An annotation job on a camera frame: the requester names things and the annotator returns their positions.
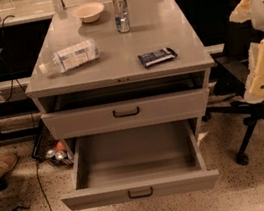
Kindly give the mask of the dark blue snack packet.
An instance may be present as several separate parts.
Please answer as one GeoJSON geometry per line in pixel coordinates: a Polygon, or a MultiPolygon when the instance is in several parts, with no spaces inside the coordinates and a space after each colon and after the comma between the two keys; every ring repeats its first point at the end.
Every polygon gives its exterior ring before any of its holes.
{"type": "Polygon", "coordinates": [[[150,53],[145,53],[138,56],[138,60],[142,63],[143,67],[149,68],[157,63],[163,63],[164,61],[173,60],[178,54],[171,48],[161,48],[150,53]]]}

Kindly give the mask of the grey drawer cabinet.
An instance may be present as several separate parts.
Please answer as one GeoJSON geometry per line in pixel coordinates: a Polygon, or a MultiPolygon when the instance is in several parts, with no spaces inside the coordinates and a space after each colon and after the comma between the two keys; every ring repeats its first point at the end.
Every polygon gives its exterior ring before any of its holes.
{"type": "MultiPolygon", "coordinates": [[[[160,94],[207,88],[214,61],[174,0],[129,0],[131,29],[118,32],[113,6],[107,3],[95,23],[82,24],[71,11],[55,14],[36,61],[26,94],[42,114],[75,110],[160,94]],[[58,50],[94,39],[98,59],[66,73],[44,74],[40,64],[58,50]],[[139,55],[171,48],[173,60],[145,68],[139,55]]],[[[201,118],[185,119],[193,132],[201,118]]],[[[79,137],[60,139],[68,154],[79,137]]]]}

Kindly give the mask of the silver drink can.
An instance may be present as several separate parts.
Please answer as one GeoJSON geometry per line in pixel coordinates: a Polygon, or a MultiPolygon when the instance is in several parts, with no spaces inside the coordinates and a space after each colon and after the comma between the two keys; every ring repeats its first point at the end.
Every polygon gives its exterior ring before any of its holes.
{"type": "Polygon", "coordinates": [[[126,33],[130,31],[127,0],[112,0],[116,29],[118,32],[126,33]]]}

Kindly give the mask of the clear plastic water bottle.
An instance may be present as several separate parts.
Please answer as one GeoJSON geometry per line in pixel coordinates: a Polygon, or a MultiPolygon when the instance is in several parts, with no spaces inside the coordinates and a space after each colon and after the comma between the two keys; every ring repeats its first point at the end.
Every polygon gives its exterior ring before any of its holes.
{"type": "Polygon", "coordinates": [[[44,74],[66,73],[98,59],[100,54],[97,42],[94,39],[87,39],[52,53],[47,62],[40,64],[39,70],[44,74]]]}

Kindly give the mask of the grey top drawer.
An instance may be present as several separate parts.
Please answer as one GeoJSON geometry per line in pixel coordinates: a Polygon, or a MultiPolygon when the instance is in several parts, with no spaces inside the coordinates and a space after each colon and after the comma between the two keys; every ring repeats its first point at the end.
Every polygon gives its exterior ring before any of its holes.
{"type": "Polygon", "coordinates": [[[42,114],[55,139],[94,135],[202,116],[209,90],[200,88],[42,114]]]}

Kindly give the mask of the grey drawer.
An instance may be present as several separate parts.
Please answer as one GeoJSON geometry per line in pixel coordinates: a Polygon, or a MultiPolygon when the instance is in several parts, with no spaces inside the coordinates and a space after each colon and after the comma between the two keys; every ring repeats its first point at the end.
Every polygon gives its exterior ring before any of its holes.
{"type": "Polygon", "coordinates": [[[200,88],[42,114],[55,139],[94,135],[202,116],[209,90],[200,88]]]}
{"type": "Polygon", "coordinates": [[[73,190],[62,198],[84,210],[214,187],[188,121],[78,138],[73,190]]]}

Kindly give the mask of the beige bowl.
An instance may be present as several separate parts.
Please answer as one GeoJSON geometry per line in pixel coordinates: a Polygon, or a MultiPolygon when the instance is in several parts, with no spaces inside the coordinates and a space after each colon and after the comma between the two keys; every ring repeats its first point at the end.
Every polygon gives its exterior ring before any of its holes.
{"type": "Polygon", "coordinates": [[[88,2],[74,8],[72,15],[79,18],[83,23],[90,24],[99,20],[104,9],[105,7],[102,3],[88,2]]]}

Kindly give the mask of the black office chair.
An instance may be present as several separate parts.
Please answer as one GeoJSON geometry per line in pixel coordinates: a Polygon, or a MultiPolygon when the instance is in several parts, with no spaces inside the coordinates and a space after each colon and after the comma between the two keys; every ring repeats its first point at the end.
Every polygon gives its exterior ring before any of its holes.
{"type": "MultiPolygon", "coordinates": [[[[230,0],[231,12],[236,8],[240,0],[230,0]]],[[[241,97],[240,100],[234,100],[227,106],[209,107],[206,112],[215,113],[233,113],[243,114],[244,124],[247,127],[243,142],[238,151],[236,162],[246,166],[248,156],[245,153],[246,147],[253,134],[256,123],[261,119],[264,120],[264,101],[258,103],[245,102],[244,92],[246,79],[250,70],[248,69],[248,54],[251,43],[259,44],[264,38],[264,33],[253,29],[250,20],[245,20],[243,23],[231,22],[227,24],[227,38],[223,48],[223,55],[217,59],[216,67],[218,69],[217,82],[214,90],[215,94],[233,94],[235,97],[241,97]]]]}

